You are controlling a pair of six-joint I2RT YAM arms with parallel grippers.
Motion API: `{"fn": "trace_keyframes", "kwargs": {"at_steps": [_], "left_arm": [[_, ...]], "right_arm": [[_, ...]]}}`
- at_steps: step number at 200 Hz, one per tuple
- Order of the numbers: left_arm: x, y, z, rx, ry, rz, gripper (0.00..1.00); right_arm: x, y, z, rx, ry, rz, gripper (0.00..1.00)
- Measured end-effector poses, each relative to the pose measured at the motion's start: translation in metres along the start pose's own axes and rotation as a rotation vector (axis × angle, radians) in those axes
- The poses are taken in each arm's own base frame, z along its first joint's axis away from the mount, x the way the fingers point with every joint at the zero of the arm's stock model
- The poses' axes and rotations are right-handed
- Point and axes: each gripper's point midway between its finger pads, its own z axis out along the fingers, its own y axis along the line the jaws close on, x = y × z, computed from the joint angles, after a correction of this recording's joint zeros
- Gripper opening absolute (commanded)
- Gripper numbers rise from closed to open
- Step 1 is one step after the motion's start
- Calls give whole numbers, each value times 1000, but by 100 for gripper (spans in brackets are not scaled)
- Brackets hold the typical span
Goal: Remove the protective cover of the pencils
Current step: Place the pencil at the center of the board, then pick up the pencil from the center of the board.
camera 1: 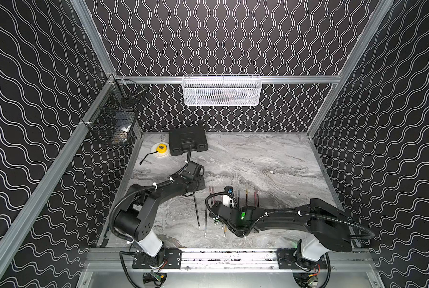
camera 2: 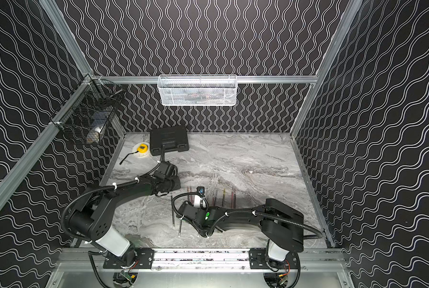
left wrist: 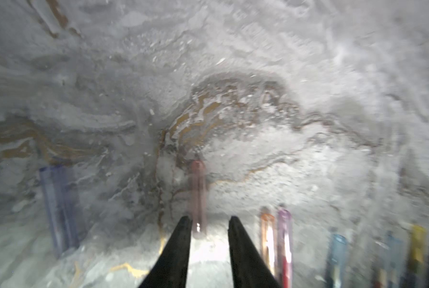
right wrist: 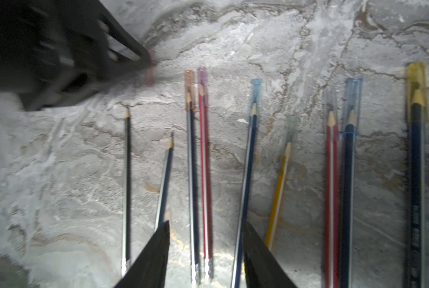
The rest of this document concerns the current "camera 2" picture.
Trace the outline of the dark grey pencil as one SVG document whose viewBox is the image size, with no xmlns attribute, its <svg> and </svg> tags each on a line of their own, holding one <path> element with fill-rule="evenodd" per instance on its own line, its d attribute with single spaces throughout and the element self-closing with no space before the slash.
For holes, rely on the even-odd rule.
<svg viewBox="0 0 429 288">
<path fill-rule="evenodd" d="M 175 213 L 174 213 L 174 209 L 172 207 L 172 203 L 173 203 L 173 195 L 170 195 L 170 199 L 171 199 L 171 215 L 172 215 L 172 228 L 175 229 Z"/>
</svg>

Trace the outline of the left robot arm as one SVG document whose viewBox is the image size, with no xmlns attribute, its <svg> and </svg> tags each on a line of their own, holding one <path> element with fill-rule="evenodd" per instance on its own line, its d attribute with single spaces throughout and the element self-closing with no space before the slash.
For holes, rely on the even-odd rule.
<svg viewBox="0 0 429 288">
<path fill-rule="evenodd" d="M 119 206 L 147 196 L 165 196 L 181 188 L 177 166 L 161 161 L 153 174 L 137 176 L 133 181 L 89 188 L 70 202 L 61 215 L 64 233 L 90 242 L 120 266 L 133 266 L 138 258 L 135 246 L 112 225 Z"/>
</svg>

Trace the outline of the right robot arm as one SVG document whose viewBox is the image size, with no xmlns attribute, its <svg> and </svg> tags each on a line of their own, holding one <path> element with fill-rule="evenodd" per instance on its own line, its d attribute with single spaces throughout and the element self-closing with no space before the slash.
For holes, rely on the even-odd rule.
<svg viewBox="0 0 429 288">
<path fill-rule="evenodd" d="M 284 203 L 269 198 L 252 208 L 227 209 L 218 206 L 196 207 L 185 200 L 179 208 L 172 201 L 172 210 L 181 221 L 190 224 L 203 238 L 215 232 L 229 230 L 259 231 L 268 239 L 266 251 L 254 259 L 272 271 L 297 262 L 297 254 L 304 251 L 305 240 L 318 240 L 323 233 L 304 224 L 304 215 Z"/>
</svg>

